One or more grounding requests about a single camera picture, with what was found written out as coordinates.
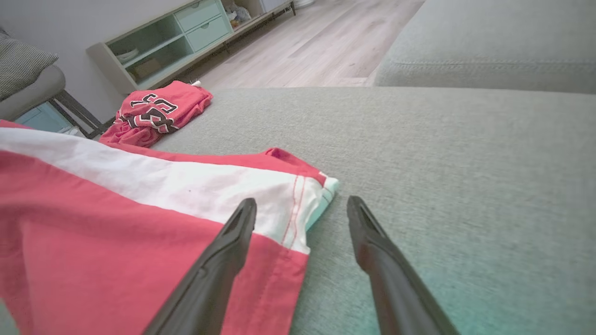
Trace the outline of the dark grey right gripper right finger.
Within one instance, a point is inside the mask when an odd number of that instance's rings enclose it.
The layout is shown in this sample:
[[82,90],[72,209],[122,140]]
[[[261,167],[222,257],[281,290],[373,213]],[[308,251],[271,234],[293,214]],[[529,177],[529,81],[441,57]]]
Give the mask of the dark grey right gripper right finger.
[[382,335],[456,335],[457,329],[364,200],[350,196],[355,258],[369,276]]

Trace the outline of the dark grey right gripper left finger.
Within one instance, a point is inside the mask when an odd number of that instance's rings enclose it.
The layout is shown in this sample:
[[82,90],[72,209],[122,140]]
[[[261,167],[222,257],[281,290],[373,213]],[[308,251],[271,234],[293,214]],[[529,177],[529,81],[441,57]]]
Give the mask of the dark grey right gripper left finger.
[[145,335],[219,335],[236,276],[245,265],[257,204],[244,199],[143,331]]

